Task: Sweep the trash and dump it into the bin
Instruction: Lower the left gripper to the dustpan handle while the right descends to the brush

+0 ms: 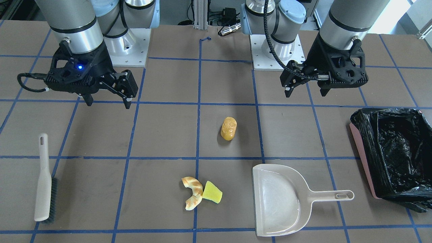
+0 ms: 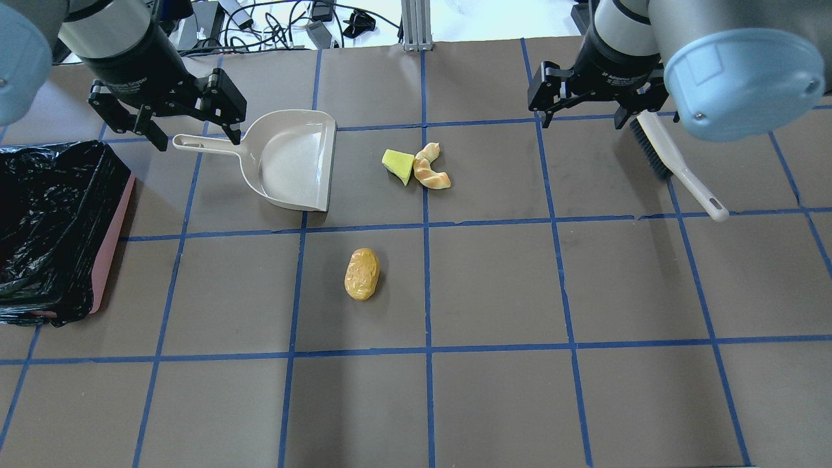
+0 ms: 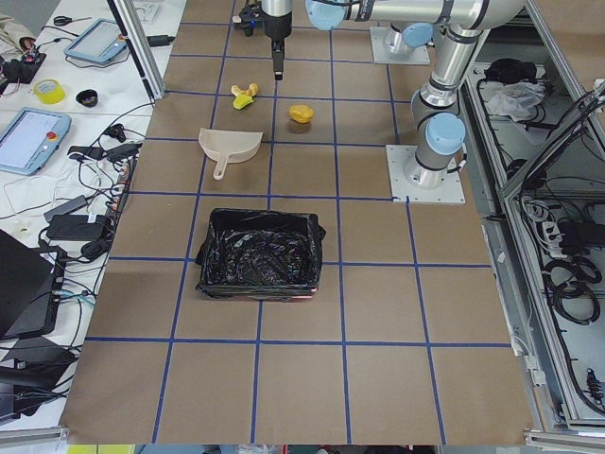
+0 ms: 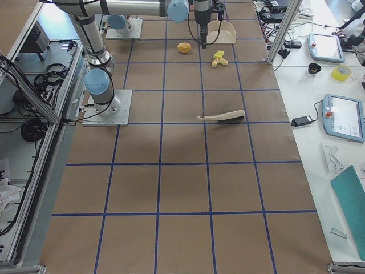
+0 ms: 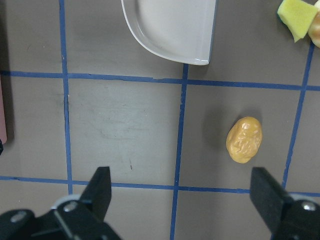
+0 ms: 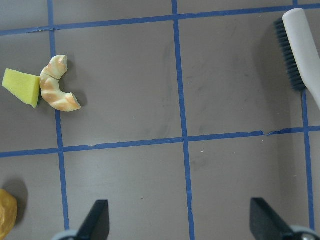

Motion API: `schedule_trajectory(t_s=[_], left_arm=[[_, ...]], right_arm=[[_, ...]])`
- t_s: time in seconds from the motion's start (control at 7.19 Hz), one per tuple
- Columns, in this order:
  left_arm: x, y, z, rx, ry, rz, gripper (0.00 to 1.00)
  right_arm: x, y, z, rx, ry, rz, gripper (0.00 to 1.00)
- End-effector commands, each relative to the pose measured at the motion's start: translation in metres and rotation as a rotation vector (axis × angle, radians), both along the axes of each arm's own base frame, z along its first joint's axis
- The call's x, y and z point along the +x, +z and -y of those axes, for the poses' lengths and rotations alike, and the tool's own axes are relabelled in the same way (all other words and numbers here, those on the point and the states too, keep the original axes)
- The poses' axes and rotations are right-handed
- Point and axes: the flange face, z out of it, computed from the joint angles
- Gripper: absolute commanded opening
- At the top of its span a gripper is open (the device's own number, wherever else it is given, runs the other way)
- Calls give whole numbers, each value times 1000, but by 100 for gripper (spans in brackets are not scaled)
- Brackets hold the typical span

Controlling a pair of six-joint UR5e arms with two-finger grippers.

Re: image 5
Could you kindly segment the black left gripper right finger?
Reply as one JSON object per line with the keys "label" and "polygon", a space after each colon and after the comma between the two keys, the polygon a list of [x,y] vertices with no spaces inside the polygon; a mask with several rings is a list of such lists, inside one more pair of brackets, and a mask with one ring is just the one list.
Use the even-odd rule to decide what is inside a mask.
{"label": "black left gripper right finger", "polygon": [[288,193],[264,167],[252,168],[249,196],[273,240],[320,238],[320,205]]}

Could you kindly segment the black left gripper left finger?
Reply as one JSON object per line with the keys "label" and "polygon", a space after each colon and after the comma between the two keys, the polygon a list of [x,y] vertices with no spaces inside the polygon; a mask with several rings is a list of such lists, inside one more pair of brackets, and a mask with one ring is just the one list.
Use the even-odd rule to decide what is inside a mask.
{"label": "black left gripper left finger", "polygon": [[112,228],[104,222],[111,202],[110,168],[98,167],[79,198],[56,206],[54,216],[67,240],[110,240]]}

